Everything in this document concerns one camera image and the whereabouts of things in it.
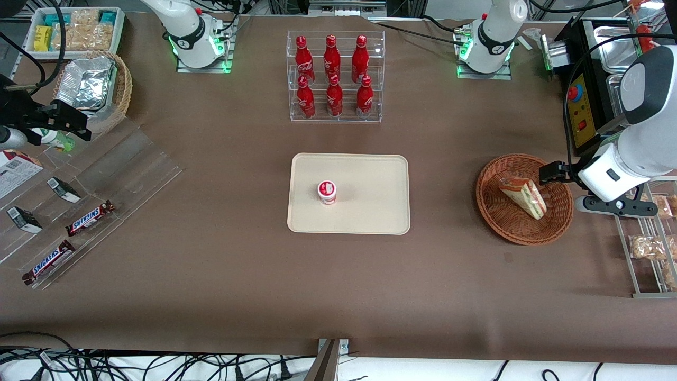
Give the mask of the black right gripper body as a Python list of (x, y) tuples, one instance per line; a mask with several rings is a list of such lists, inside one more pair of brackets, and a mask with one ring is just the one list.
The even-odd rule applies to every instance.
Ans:
[(43, 144), (43, 136), (34, 132), (36, 128), (45, 128), (48, 114), (44, 105), (34, 101), (25, 91), (10, 91), (8, 86), (14, 82), (1, 75), (1, 144), (3, 146), (24, 146)]

